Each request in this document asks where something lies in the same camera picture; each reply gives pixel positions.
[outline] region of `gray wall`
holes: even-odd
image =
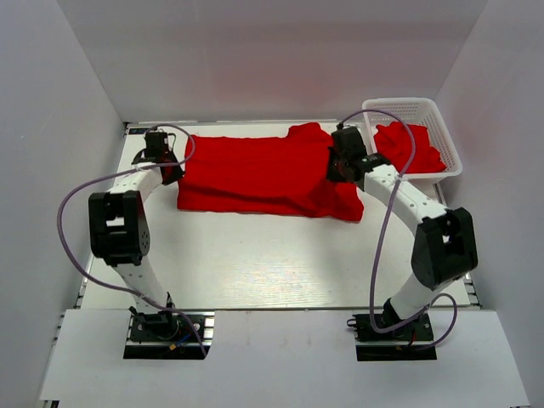
[[[61,312],[80,279],[55,214],[72,187],[116,166],[122,124],[54,0],[0,4],[0,406],[35,405]],[[88,255],[85,195],[66,214]]]
[[[531,406],[544,407],[544,2],[490,0],[437,102],[464,174],[447,198],[474,215],[476,290],[498,311]]]
[[[434,98],[487,0],[59,0],[124,121]]]

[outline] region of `purple cable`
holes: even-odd
[[[130,289],[128,287],[112,285],[111,283],[103,282],[102,280],[99,280],[99,279],[95,278],[94,276],[88,274],[87,271],[79,264],[79,262],[77,262],[76,257],[74,256],[73,252],[71,251],[70,247],[68,246],[68,242],[66,241],[66,237],[65,237],[65,232],[64,232],[63,226],[62,226],[62,215],[64,213],[66,204],[78,191],[83,190],[84,188],[88,187],[89,185],[101,183],[103,181],[114,179],[116,177],[125,176],[127,174],[136,173],[136,172],[141,171],[141,170],[148,170],[150,168],[181,166],[182,164],[187,162],[195,154],[195,148],[196,148],[195,139],[189,134],[189,132],[182,129],[181,127],[171,125],[169,123],[161,123],[159,125],[155,125],[153,127],[150,127],[149,129],[147,129],[147,131],[145,133],[147,133],[149,131],[152,131],[152,130],[156,130],[159,127],[175,128],[175,129],[178,129],[179,131],[185,133],[187,135],[187,138],[189,138],[189,141],[190,141],[191,146],[192,146],[189,155],[187,157],[185,157],[182,161],[179,161],[177,163],[158,163],[158,164],[150,164],[149,166],[142,166],[140,168],[131,168],[130,170],[125,170],[123,172],[111,174],[109,176],[98,177],[98,178],[95,178],[94,180],[90,180],[90,181],[88,181],[86,183],[78,185],[75,189],[70,191],[66,195],[66,197],[63,198],[62,201],[60,202],[59,211],[57,212],[57,232],[59,233],[60,244],[62,245],[63,249],[65,250],[66,255],[68,256],[71,263],[74,265],[74,267],[77,269],[77,271],[80,274],[82,274],[84,277],[86,277],[87,279],[89,279],[90,281],[92,281],[93,283],[95,283],[95,284],[97,284],[99,286],[106,287],[106,288],[112,289],[114,291],[130,293],[131,295],[134,295],[134,296],[137,296],[137,297],[141,298],[142,300],[144,300],[145,302],[147,302],[149,305],[153,306],[156,309],[163,310],[165,312],[174,313],[176,315],[180,315],[185,320],[185,322],[187,322],[187,324],[189,325],[189,327],[193,331],[193,333],[195,333],[195,337],[196,337],[196,340],[198,341],[198,344],[201,347],[202,354],[204,354],[204,357],[206,358],[206,349],[204,348],[204,344],[202,343],[202,339],[201,339],[200,335],[198,334],[198,331],[193,326],[193,323],[190,320],[189,316],[187,316],[187,314],[185,314],[183,312],[183,310],[174,309],[174,308],[166,308],[164,306],[161,306],[155,299],[151,299],[150,297],[145,296],[140,291],[136,291],[136,290]]]
[[[399,172],[399,177],[394,182],[393,190],[391,191],[391,196],[389,197],[388,207],[387,207],[387,210],[385,211],[385,216],[383,217],[383,223],[382,223],[382,229],[380,230],[380,236],[379,236],[379,238],[377,240],[376,255],[374,256],[374,264],[372,265],[371,290],[370,290],[371,293],[370,293],[370,302],[369,302],[370,303],[369,312],[370,312],[370,321],[371,321],[372,330],[374,330],[374,332],[376,332],[376,333],[385,334],[385,333],[389,333],[389,332],[392,332],[394,330],[400,329],[401,327],[404,327],[404,326],[408,325],[409,323],[411,323],[412,321],[416,320],[419,316],[421,316],[427,310],[429,310],[430,307],[434,304],[434,302],[437,301],[437,299],[442,298],[442,297],[449,298],[451,300],[452,304],[453,304],[453,318],[451,320],[450,326],[448,327],[445,334],[441,338],[439,338],[438,340],[436,340],[436,341],[434,341],[434,342],[432,342],[432,343],[430,343],[430,344],[428,344],[426,346],[418,348],[418,349],[428,349],[428,348],[431,348],[433,346],[436,346],[437,344],[441,343],[446,337],[448,337],[448,335],[453,330],[453,326],[456,324],[456,320],[457,320],[457,302],[451,295],[449,295],[447,293],[439,293],[431,301],[431,303],[428,306],[424,307],[423,309],[419,310],[418,312],[416,312],[415,314],[413,314],[409,318],[404,319],[404,320],[402,320],[401,322],[399,322],[399,323],[397,323],[395,325],[388,326],[388,327],[385,327],[385,328],[381,328],[381,327],[378,327],[377,324],[376,324],[375,305],[374,305],[375,299],[374,299],[374,297],[376,295],[377,268],[378,268],[378,265],[380,264],[380,256],[382,254],[383,241],[385,239],[385,231],[387,230],[387,227],[388,227],[388,224],[389,224],[389,219],[391,218],[391,213],[393,212],[394,199],[397,196],[397,191],[399,190],[400,183],[402,182],[402,178],[404,177],[404,175],[408,171],[408,168],[410,167],[412,161],[414,160],[414,156],[416,155],[416,139],[414,138],[414,134],[411,132],[410,127],[402,119],[400,119],[399,117],[397,117],[396,115],[394,115],[394,114],[392,114],[390,112],[387,112],[387,111],[381,110],[381,109],[361,109],[361,110],[357,110],[356,112],[352,113],[348,117],[342,119],[340,121],[340,123],[339,123],[339,126],[343,126],[343,124],[346,121],[348,121],[349,119],[351,119],[352,117],[360,115],[361,113],[366,113],[366,112],[380,113],[382,115],[392,117],[395,121],[400,122],[400,124],[405,128],[406,132],[408,132],[408,134],[410,135],[410,142],[411,142],[410,157],[408,158],[408,161],[406,162],[405,166]]]

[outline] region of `purple hose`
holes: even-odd
[[[171,124],[168,124],[168,123],[161,123],[159,125],[155,125],[153,127],[150,127],[149,129],[147,129],[146,133],[151,131],[151,130],[157,129],[158,127],[175,128],[175,129],[178,129],[179,131],[185,133],[187,135],[187,138],[189,138],[189,141],[190,141],[191,146],[192,146],[189,155],[187,157],[185,157],[182,161],[179,161],[177,163],[159,163],[159,164],[150,164],[149,166],[142,166],[140,168],[131,168],[130,170],[125,170],[123,172],[111,174],[109,176],[98,177],[98,178],[95,178],[94,180],[90,180],[90,181],[88,181],[86,183],[78,185],[75,189],[70,191],[66,195],[66,197],[63,198],[62,201],[60,202],[59,211],[57,212],[57,232],[59,233],[60,244],[62,245],[63,249],[65,250],[66,255],[68,256],[68,258],[70,259],[70,262],[74,265],[74,267],[77,269],[77,271],[80,274],[82,274],[84,277],[86,277],[87,279],[89,279],[90,281],[92,281],[93,283],[95,283],[95,284],[97,284],[99,286],[106,287],[108,289],[113,289],[114,291],[130,293],[131,295],[134,295],[134,296],[137,296],[137,297],[141,298],[142,300],[144,300],[145,302],[147,302],[149,305],[153,306],[156,309],[163,310],[165,312],[174,313],[176,315],[180,315],[185,320],[185,322],[187,322],[187,324],[189,325],[189,327],[193,331],[193,333],[195,333],[195,337],[196,337],[196,340],[197,340],[198,344],[201,347],[202,354],[204,354],[204,357],[206,358],[206,349],[204,348],[204,344],[202,343],[202,339],[201,339],[200,335],[198,334],[198,331],[193,326],[193,323],[190,320],[189,316],[187,316],[187,314],[185,314],[183,312],[183,310],[173,309],[173,308],[165,308],[164,306],[161,306],[155,299],[151,299],[150,297],[145,296],[140,291],[136,291],[136,290],[130,289],[128,287],[112,285],[110,283],[103,282],[102,280],[99,280],[99,279],[95,278],[94,276],[88,274],[87,271],[79,264],[79,262],[77,262],[76,257],[74,256],[73,252],[71,251],[70,247],[68,246],[68,242],[66,241],[66,237],[65,237],[65,232],[64,232],[63,226],[62,226],[62,215],[64,213],[66,204],[78,191],[83,190],[84,188],[88,187],[89,185],[101,183],[101,182],[106,181],[106,180],[114,179],[115,177],[121,177],[121,176],[125,176],[127,174],[136,173],[136,172],[141,171],[141,170],[148,170],[150,168],[181,166],[182,164],[187,162],[195,154],[195,148],[196,148],[195,140],[193,139],[193,137],[186,130],[182,129],[181,127],[171,125]]]
[[[449,298],[451,300],[452,304],[453,304],[453,318],[451,320],[450,326],[448,327],[445,334],[441,338],[439,338],[438,340],[436,340],[436,341],[434,341],[434,342],[432,342],[432,343],[430,343],[430,344],[428,344],[426,346],[423,346],[423,347],[419,348],[419,349],[428,349],[430,347],[433,347],[433,346],[441,343],[446,337],[448,337],[448,335],[453,330],[453,326],[456,324],[456,320],[457,320],[457,302],[451,295],[449,295],[447,293],[440,293],[439,295],[437,295],[431,301],[431,303],[428,306],[424,307],[423,309],[419,310],[418,312],[416,312],[415,314],[413,314],[409,318],[404,319],[404,320],[402,320],[401,322],[399,322],[399,323],[397,323],[395,325],[388,326],[388,327],[385,327],[385,328],[381,328],[381,327],[378,327],[377,324],[376,324],[376,312],[375,312],[375,304],[374,304],[375,296],[376,296],[376,278],[377,278],[377,268],[378,268],[378,265],[380,264],[380,256],[382,254],[383,241],[385,239],[385,231],[387,230],[389,219],[391,218],[391,213],[393,212],[394,199],[397,196],[397,191],[399,190],[400,183],[402,182],[402,178],[406,174],[406,172],[408,171],[408,168],[410,167],[412,161],[414,160],[414,156],[416,155],[416,140],[414,138],[413,133],[410,130],[410,127],[403,120],[401,120],[399,117],[397,117],[396,115],[394,115],[392,113],[389,113],[389,112],[387,112],[385,110],[380,110],[380,109],[361,109],[361,110],[357,110],[356,112],[352,113],[351,115],[349,115],[345,119],[341,120],[340,121],[340,126],[343,126],[343,124],[346,121],[348,121],[349,119],[351,119],[352,117],[360,115],[361,113],[366,113],[366,112],[381,113],[382,115],[392,117],[395,121],[400,122],[400,124],[402,124],[402,126],[404,126],[406,132],[408,132],[408,134],[410,135],[410,142],[411,142],[410,157],[408,158],[408,161],[406,162],[405,166],[400,171],[399,177],[394,182],[393,190],[391,191],[391,196],[389,197],[388,207],[387,207],[387,210],[385,212],[385,216],[383,217],[383,223],[382,223],[382,229],[380,230],[380,236],[379,236],[378,241],[377,241],[376,255],[374,256],[374,264],[372,265],[371,290],[370,290],[371,293],[370,293],[370,302],[369,302],[370,303],[369,311],[370,311],[371,326],[372,326],[372,329],[374,330],[374,332],[376,332],[376,333],[384,334],[384,333],[392,332],[392,331],[400,329],[401,327],[404,327],[404,326],[408,325],[409,323],[411,323],[412,321],[416,320],[419,316],[421,316],[428,309],[430,309],[431,305],[433,305],[433,303],[436,302],[438,298],[442,298],[442,297]]]

